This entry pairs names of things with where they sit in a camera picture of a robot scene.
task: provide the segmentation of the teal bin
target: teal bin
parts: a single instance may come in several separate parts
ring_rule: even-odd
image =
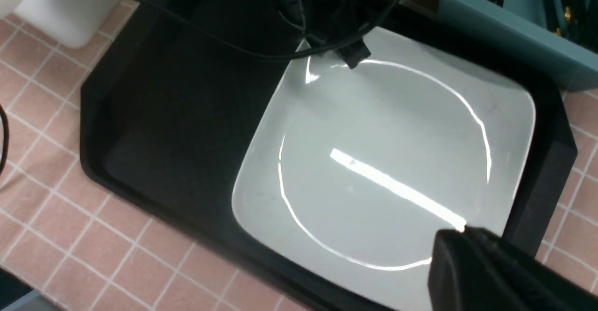
[[[598,54],[546,30],[542,0],[505,0],[504,7],[487,0],[440,0],[438,21],[540,69],[562,88],[598,88]],[[564,24],[563,15],[559,22]]]

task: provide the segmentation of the black cord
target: black cord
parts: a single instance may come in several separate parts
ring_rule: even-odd
[[[397,3],[399,2],[399,0],[391,0],[391,2],[387,5],[387,7],[384,8],[384,10],[380,13],[380,15],[378,15],[378,17],[376,17],[376,19],[372,23],[370,23],[367,27],[363,28],[362,30],[359,30],[355,34],[347,36],[346,38],[344,38],[340,41],[331,43],[329,45],[315,47],[313,49],[306,49],[306,50],[295,52],[292,54],[276,55],[276,54],[261,54],[261,53],[256,53],[256,52],[250,51],[248,49],[243,49],[242,47],[234,45],[233,43],[230,43],[230,42],[218,37],[217,35],[212,34],[212,32],[204,30],[200,26],[193,24],[192,22],[185,19],[184,17],[181,17],[180,15],[173,13],[172,11],[170,11],[164,7],[161,7],[160,5],[158,5],[156,3],[153,3],[150,0],[136,0],[136,1],[147,6],[147,7],[151,7],[152,9],[158,11],[159,13],[162,13],[162,14],[166,15],[167,17],[169,17],[177,22],[180,22],[181,24],[188,26],[189,28],[193,28],[194,30],[197,30],[198,32],[203,33],[203,34],[209,36],[210,38],[212,38],[216,41],[219,41],[220,43],[222,43],[224,45],[227,45],[231,49],[235,49],[241,53],[245,53],[250,56],[262,58],[264,60],[271,60],[271,61],[289,61],[289,60],[293,60],[296,58],[303,58],[303,57],[308,57],[308,56],[312,56],[312,55],[316,55],[316,54],[325,53],[327,51],[331,51],[331,50],[335,50],[335,49],[341,49],[342,47],[351,45],[352,43],[363,38],[364,35],[366,35],[371,30],[376,28],[376,26],[379,26],[380,24],[382,24],[384,19],[386,19],[386,17],[391,13],[392,9],[395,8],[395,5],[397,5]]]
[[[6,167],[8,160],[8,117],[2,105],[0,105],[0,120],[2,120],[2,156],[0,156],[0,176]]]

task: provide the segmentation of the black tray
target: black tray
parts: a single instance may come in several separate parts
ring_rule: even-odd
[[[300,41],[267,0],[153,1],[263,53],[289,53]],[[360,1],[372,14],[387,3]],[[534,256],[577,155],[557,87],[514,58],[404,7],[383,27],[502,73],[532,94],[536,128],[504,238]],[[237,172],[285,67],[236,53],[140,7],[83,85],[83,169],[310,307],[388,310],[269,250],[233,217]]]

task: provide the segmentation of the countertop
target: countertop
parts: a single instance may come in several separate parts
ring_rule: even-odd
[[[123,1],[78,50],[15,16],[0,21],[0,103],[12,135],[0,265],[71,310],[301,310],[83,174],[79,88],[135,7]],[[598,293],[598,92],[564,102],[579,156],[536,258]]]

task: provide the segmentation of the white plate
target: white plate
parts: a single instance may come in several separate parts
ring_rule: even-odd
[[[249,146],[243,229],[374,302],[430,310],[440,228],[502,234],[534,130],[532,98],[494,72],[383,28],[350,70],[290,63]]]

